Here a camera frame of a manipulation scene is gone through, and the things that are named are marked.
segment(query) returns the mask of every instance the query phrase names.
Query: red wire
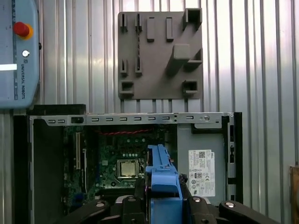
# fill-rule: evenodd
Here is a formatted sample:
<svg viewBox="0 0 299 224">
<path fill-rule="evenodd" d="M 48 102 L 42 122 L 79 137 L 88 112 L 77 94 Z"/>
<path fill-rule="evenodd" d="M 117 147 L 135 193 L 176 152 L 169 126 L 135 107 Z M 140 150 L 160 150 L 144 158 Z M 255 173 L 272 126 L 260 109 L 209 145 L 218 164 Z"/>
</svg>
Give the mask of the red wire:
<svg viewBox="0 0 299 224">
<path fill-rule="evenodd" d="M 98 132 L 99 134 L 102 134 L 102 135 L 117 135 L 117 134 L 137 134 L 137 133 L 142 133 L 142 132 L 148 132 L 150 130 L 151 129 L 144 129 L 144 130 L 138 130 L 138 131 L 134 131 L 134 132 L 110 132 L 110 133 L 103 133 L 103 132 L 99 132 L 99 131 L 96 131 L 96 132 Z"/>
</svg>

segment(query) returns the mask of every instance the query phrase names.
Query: green circuit board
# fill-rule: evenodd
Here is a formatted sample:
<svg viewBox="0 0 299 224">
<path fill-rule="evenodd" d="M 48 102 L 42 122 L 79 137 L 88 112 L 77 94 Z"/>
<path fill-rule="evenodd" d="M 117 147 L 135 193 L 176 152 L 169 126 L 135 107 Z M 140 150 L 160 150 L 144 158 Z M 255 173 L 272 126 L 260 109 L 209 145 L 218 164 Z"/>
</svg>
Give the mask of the green circuit board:
<svg viewBox="0 0 299 224">
<path fill-rule="evenodd" d="M 64 204 L 69 214 L 102 189 L 129 189 L 144 178 L 147 146 L 165 144 L 167 126 L 64 128 Z"/>
</svg>

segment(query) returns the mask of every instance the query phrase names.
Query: silver screw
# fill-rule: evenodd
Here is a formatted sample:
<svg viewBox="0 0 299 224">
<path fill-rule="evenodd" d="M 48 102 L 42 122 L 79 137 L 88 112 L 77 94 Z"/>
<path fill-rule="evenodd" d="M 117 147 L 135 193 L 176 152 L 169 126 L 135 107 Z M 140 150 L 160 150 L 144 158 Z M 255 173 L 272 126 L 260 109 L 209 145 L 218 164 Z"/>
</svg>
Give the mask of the silver screw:
<svg viewBox="0 0 299 224">
<path fill-rule="evenodd" d="M 235 205 L 233 203 L 231 203 L 231 202 L 226 202 L 225 206 L 228 206 L 229 208 L 235 207 Z"/>
<path fill-rule="evenodd" d="M 23 57 L 28 57 L 29 54 L 30 54 L 30 52 L 27 50 L 23 50 L 23 52 L 22 52 Z"/>
<path fill-rule="evenodd" d="M 101 203 L 101 202 L 98 202 L 96 206 L 97 206 L 97 207 L 103 207 L 103 206 L 104 206 L 104 204 L 103 204 L 103 203 Z"/>
<path fill-rule="evenodd" d="M 206 122 L 208 122 L 210 120 L 210 117 L 209 116 L 205 116 L 204 119 L 205 119 Z"/>
<path fill-rule="evenodd" d="M 200 202 L 201 199 L 200 199 L 199 197 L 193 197 L 193 201 L 195 201 L 195 202 Z"/>
</svg>

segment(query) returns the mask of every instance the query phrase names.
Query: white label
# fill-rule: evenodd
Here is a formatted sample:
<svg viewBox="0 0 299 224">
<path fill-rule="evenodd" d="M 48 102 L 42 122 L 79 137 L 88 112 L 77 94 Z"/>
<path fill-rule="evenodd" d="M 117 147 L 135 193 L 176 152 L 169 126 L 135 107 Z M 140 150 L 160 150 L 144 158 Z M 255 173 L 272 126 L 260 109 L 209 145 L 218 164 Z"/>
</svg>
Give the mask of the white label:
<svg viewBox="0 0 299 224">
<path fill-rule="evenodd" d="M 189 151 L 189 190 L 192 196 L 215 196 L 215 157 L 211 150 Z"/>
</svg>

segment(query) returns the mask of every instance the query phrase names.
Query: blue plastic bracket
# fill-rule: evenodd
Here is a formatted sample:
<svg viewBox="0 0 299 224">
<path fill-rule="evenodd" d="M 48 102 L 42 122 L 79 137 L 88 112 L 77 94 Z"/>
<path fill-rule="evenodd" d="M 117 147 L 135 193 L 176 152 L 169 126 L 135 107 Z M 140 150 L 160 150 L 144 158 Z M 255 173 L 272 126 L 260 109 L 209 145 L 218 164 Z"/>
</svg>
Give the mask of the blue plastic bracket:
<svg viewBox="0 0 299 224">
<path fill-rule="evenodd" d="M 167 149 L 163 145 L 148 146 L 152 151 L 152 166 L 145 171 L 151 174 L 151 191 L 171 195 L 173 197 L 151 198 L 151 223 L 155 224 L 181 224 L 183 213 L 183 197 L 178 180 L 178 172 L 170 161 Z"/>
</svg>

